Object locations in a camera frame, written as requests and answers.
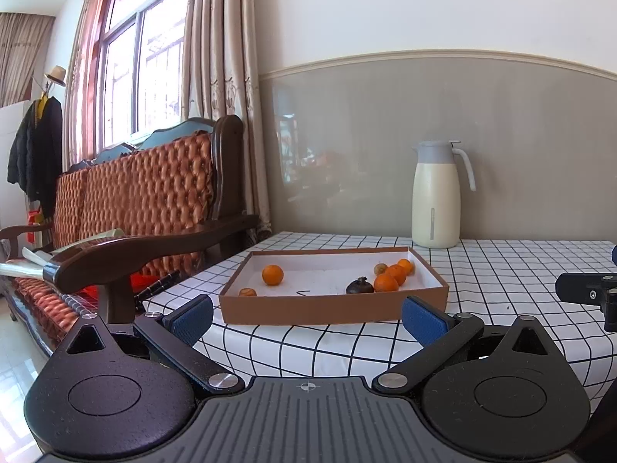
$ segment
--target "wooden sofa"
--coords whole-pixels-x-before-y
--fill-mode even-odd
[[[46,354],[84,311],[108,323],[133,321],[131,273],[180,270],[184,278],[246,248],[246,230],[258,219],[243,214],[242,137],[235,115],[156,131],[137,150],[116,147],[63,174],[53,224],[0,230],[10,242],[9,263],[20,255],[18,235],[27,232],[52,228],[52,248],[114,228],[127,235],[63,250],[44,267],[44,280],[0,280],[11,312]],[[75,295],[90,285],[98,288],[98,304]]]

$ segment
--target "small dried fruit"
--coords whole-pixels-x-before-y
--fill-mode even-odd
[[[349,284],[345,292],[347,294],[368,294],[369,292],[375,292],[375,289],[370,282],[366,281],[365,276],[361,276]]]
[[[256,296],[257,293],[255,289],[251,289],[250,287],[245,287],[244,289],[240,289],[240,296]]]
[[[396,281],[396,278],[391,275],[387,275],[386,273],[377,275],[377,278],[375,278],[375,281],[373,282],[373,286],[377,292],[391,292],[399,290],[399,283]]]
[[[399,286],[404,284],[405,279],[407,278],[407,273],[405,269],[400,265],[388,266],[388,269],[386,270],[386,275],[390,275],[396,278],[396,281],[399,284]]]
[[[397,262],[397,265],[402,266],[407,272],[407,275],[413,275],[413,273],[416,271],[415,263],[405,258],[399,259],[399,261]]]
[[[375,265],[375,267],[373,268],[373,273],[375,275],[381,275],[382,273],[385,273],[385,271],[388,269],[388,265],[385,263],[379,263],[377,265]]]
[[[261,278],[267,285],[279,285],[283,281],[283,269],[278,265],[268,265],[261,270]]]

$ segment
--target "window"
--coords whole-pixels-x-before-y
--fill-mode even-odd
[[[96,111],[99,149],[180,122],[188,0],[106,0]]]

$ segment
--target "jug lid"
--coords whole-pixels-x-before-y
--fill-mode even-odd
[[[419,164],[454,164],[452,143],[447,140],[423,140],[418,144]]]
[[[452,146],[453,141],[449,140],[423,140],[420,141],[420,146]]]

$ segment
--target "wall molding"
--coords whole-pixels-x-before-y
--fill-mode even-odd
[[[502,51],[482,51],[468,49],[426,49],[417,51],[395,51],[395,52],[376,52],[374,54],[350,55],[346,57],[335,57],[322,61],[298,64],[288,68],[275,69],[268,73],[259,75],[260,80],[270,80],[280,78],[290,74],[304,73],[313,71],[314,69],[333,68],[335,66],[343,66],[345,64],[358,64],[372,61],[390,61],[395,59],[422,59],[422,58],[471,58],[471,59],[498,59],[503,61],[511,61],[527,64],[539,64],[541,66],[551,66],[554,68],[569,69],[570,71],[578,71],[580,73],[591,74],[606,78],[608,80],[617,81],[617,73],[613,73],[606,69],[587,66],[585,64],[576,63],[574,61],[566,61],[564,59],[555,59],[545,57],[543,55],[521,54],[518,52],[502,52]]]

